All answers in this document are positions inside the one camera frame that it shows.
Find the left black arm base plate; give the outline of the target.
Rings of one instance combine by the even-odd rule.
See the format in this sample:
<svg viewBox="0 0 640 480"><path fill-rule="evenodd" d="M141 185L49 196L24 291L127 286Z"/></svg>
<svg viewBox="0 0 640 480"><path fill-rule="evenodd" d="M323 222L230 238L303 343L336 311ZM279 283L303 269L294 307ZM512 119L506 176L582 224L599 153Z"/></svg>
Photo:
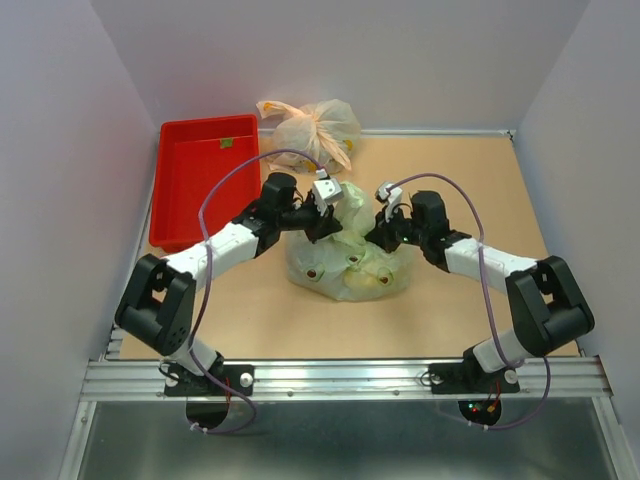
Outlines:
<svg viewBox="0 0 640 480"><path fill-rule="evenodd" d="M223 397L227 394L206 376L196 375L179 364L162 362L159 371L165 379L167 397ZM250 364L224 364L217 376L221 383L247 397L253 394L255 367Z"/></svg>

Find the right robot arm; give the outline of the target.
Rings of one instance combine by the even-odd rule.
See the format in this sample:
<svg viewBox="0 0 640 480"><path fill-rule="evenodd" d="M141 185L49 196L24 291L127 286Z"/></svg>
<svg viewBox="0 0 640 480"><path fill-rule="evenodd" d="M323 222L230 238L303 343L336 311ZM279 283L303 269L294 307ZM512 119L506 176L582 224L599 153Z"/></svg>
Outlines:
<svg viewBox="0 0 640 480"><path fill-rule="evenodd" d="M467 349L462 361L432 370L437 392L483 392L506 369L544 357L594 329L594 316L564 259L536 260L484 246L451 228L444 201L435 191L414 194L409 215L400 208L401 197L401 189L391 184L378 189L376 198L383 207L367 241L388 253L403 244L418 247L440 270L475 279L485 292L505 294L511 314L511 329L493 331Z"/></svg>

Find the red plastic tray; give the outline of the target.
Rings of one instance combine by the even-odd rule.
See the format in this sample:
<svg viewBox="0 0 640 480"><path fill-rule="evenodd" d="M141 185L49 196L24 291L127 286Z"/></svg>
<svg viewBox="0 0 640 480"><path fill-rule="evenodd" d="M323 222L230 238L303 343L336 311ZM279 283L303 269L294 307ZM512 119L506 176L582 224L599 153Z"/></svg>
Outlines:
<svg viewBox="0 0 640 480"><path fill-rule="evenodd" d="M161 126L149 243L166 252L202 240L199 209L231 170L259 153L253 114L166 122Z"/></svg>

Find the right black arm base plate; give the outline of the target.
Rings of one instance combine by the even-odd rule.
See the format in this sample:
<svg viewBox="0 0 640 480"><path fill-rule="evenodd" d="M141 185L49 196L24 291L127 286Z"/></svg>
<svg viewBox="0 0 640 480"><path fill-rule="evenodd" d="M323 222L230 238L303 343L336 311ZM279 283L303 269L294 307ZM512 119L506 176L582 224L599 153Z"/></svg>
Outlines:
<svg viewBox="0 0 640 480"><path fill-rule="evenodd" d="M518 393L519 382L509 383L505 373L505 370L487 373L464 362L432 363L420 375L419 382L435 395Z"/></svg>

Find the green avocado print plastic bag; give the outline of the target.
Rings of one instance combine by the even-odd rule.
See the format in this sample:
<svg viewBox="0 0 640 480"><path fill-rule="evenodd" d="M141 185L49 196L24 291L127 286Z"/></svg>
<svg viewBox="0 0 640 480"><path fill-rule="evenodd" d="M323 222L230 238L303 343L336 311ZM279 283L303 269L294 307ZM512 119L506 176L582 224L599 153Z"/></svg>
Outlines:
<svg viewBox="0 0 640 480"><path fill-rule="evenodd" d="M344 197L334 217L342 230L315 243L302 232L285 235L285 260L290 282L337 301L364 302L407 289L412 279L413 251L400 247L388 253L365 240L374 227L370 196L343 182Z"/></svg>

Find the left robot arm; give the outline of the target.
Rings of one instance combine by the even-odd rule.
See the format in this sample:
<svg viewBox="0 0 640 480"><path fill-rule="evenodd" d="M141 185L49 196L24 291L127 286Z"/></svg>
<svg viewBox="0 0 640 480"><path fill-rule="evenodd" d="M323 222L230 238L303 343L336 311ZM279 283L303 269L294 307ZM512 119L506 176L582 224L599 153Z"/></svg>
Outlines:
<svg viewBox="0 0 640 480"><path fill-rule="evenodd" d="M209 294L212 282L237 265L253 260L286 231L302 231L316 242L341 231L334 205L343 196L340 183L320 170L303 201L296 200L297 181L276 172L259 196L215 234L178 253L141 257L135 264L115 311L116 325L178 365L199 393L220 395L232 390L223 376L219 352L196 338L205 305L198 292Z"/></svg>

